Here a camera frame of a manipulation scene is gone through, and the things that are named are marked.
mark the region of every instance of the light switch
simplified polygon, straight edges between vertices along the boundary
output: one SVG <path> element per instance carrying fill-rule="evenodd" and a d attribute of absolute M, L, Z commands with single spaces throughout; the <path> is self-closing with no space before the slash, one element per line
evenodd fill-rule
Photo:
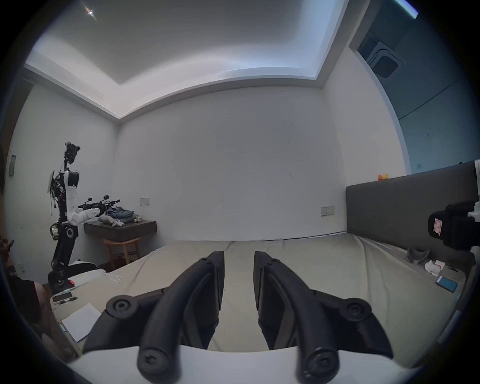
<path fill-rule="evenodd" d="M 335 214 L 335 206 L 322 207 L 322 216 L 330 216 Z"/>

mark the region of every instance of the beige bed sheet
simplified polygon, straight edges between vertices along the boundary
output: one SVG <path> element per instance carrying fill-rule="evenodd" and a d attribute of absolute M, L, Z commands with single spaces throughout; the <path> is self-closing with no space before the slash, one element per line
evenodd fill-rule
<path fill-rule="evenodd" d="M 436 277 L 422 267 L 409 264 L 405 250 L 349 233 L 300 240 L 179 241 L 116 270 L 120 283 L 102 277 L 77 288 L 78 300 L 53 305 L 54 315 L 61 322 L 87 303 L 103 311 L 114 296 L 137 296 L 167 287 L 213 251 L 225 251 L 225 291 L 209 349 L 225 352 L 268 350 L 255 307 L 255 251 L 280 259 L 312 289 L 370 303 L 392 344 L 394 360 L 406 367 L 420 359 L 442 333 L 465 282 L 462 272 L 445 268 L 442 275 L 458 282 L 451 293 L 437 286 Z M 76 347 L 81 350 L 83 344 Z"/>

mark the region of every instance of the light strip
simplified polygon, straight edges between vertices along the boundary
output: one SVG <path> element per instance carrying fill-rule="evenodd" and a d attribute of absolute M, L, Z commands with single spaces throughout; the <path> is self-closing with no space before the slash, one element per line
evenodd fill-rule
<path fill-rule="evenodd" d="M 393 0 L 393 1 L 396 2 L 400 7 L 402 7 L 405 10 L 405 12 L 407 12 L 414 19 L 416 19 L 417 16 L 419 15 L 417 10 L 413 8 L 410 4 L 408 4 L 407 0 Z"/>

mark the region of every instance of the recessed ceiling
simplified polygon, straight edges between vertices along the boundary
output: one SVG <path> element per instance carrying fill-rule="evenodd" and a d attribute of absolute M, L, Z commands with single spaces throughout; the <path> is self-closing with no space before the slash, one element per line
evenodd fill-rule
<path fill-rule="evenodd" d="M 122 118 L 218 82 L 315 80 L 346 3 L 76 1 L 39 39 L 25 66 Z"/>

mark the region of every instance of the wooden stool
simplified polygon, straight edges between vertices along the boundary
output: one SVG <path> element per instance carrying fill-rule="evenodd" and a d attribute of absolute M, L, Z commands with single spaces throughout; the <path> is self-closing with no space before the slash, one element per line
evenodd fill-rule
<path fill-rule="evenodd" d="M 139 237 L 136 238 L 136 239 L 133 239 L 133 240 L 123 241 L 121 243 L 118 243 L 116 241 L 110 241 L 110 240 L 103 239 L 103 243 L 108 247 L 108 254 L 110 256 L 110 263 L 112 264 L 112 271 L 115 270 L 115 263 L 113 261 L 116 258 L 123 257 L 127 264 L 130 264 L 130 256 L 137 256 L 137 259 L 140 258 L 140 253 L 138 252 L 138 242 L 139 241 L 140 241 Z M 135 244 L 135 251 L 134 252 L 128 252 L 128 246 L 130 244 Z M 123 253 L 112 253 L 112 248 L 111 247 L 117 247 L 117 246 L 123 247 Z"/>

